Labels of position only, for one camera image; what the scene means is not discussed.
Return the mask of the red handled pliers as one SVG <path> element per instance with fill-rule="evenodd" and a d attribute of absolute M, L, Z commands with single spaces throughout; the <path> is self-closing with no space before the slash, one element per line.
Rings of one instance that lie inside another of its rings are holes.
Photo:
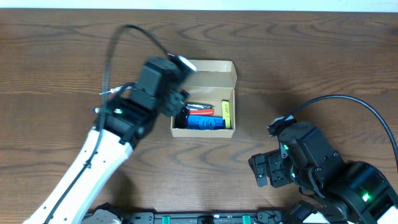
<path fill-rule="evenodd" d="M 205 105 L 199 103 L 187 103 L 185 105 L 189 110 L 189 114 L 198 116 L 213 116 L 214 109 L 212 105 Z"/>

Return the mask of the black correction tape dispenser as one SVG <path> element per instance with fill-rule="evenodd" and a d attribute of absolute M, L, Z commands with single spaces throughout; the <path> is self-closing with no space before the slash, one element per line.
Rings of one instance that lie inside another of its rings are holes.
<path fill-rule="evenodd" d="M 189 116 L 189 109 L 184 106 L 180 110 L 180 112 L 174 117 L 175 128 L 185 129 L 188 116 Z"/>

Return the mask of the cardboard box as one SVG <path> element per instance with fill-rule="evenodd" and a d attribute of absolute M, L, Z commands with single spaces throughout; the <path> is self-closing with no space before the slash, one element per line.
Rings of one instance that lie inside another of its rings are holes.
<path fill-rule="evenodd" d="M 171 118 L 170 130 L 177 138 L 231 138 L 236 130 L 235 87 L 237 73 L 232 61 L 226 60 L 191 60 L 197 72 L 184 82 L 182 88 L 189 92 L 187 103 L 212 105 L 214 115 L 222 117 L 221 102 L 228 100 L 231 110 L 231 129 L 198 130 L 175 128 Z"/>

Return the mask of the yellow highlighter pen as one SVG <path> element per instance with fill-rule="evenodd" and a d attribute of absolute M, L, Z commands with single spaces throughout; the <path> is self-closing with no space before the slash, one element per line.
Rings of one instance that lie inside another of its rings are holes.
<path fill-rule="evenodd" d="M 221 102 L 222 107 L 222 117 L 224 120 L 225 128 L 231 129 L 231 110 L 230 110 L 230 103 L 228 100 L 223 100 Z"/>

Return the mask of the black capped white marker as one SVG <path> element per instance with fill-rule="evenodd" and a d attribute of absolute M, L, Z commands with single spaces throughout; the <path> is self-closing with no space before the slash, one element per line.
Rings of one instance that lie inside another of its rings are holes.
<path fill-rule="evenodd" d="M 117 87 L 108 89 L 108 90 L 106 90 L 106 91 L 102 91 L 102 92 L 100 93 L 100 95 L 101 95 L 101 96 L 103 96 L 103 95 L 112 95 L 112 94 L 115 94 L 115 93 L 119 92 L 119 91 L 121 90 L 121 88 L 122 88 L 122 86 L 117 86 Z"/>

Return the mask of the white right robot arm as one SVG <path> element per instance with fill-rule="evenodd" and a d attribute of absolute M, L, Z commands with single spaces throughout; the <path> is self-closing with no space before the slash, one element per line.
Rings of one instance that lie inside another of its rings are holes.
<path fill-rule="evenodd" d="M 337 151 L 324 156 L 320 166 L 299 168 L 279 150 L 253 155 L 248 164 L 259 187 L 298 185 L 330 221 L 393 223 L 397 218 L 397 193 L 385 175 L 366 162 L 344 162 Z"/>

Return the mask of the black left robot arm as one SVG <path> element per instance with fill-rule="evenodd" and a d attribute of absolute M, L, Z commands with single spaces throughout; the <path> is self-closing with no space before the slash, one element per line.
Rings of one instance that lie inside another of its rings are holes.
<path fill-rule="evenodd" d="M 185 90 L 153 96 L 132 83 L 101 92 L 106 104 L 76 159 L 45 202 L 26 223 L 81 223 L 105 183 L 129 159 L 160 114 L 177 114 L 189 97 Z"/>

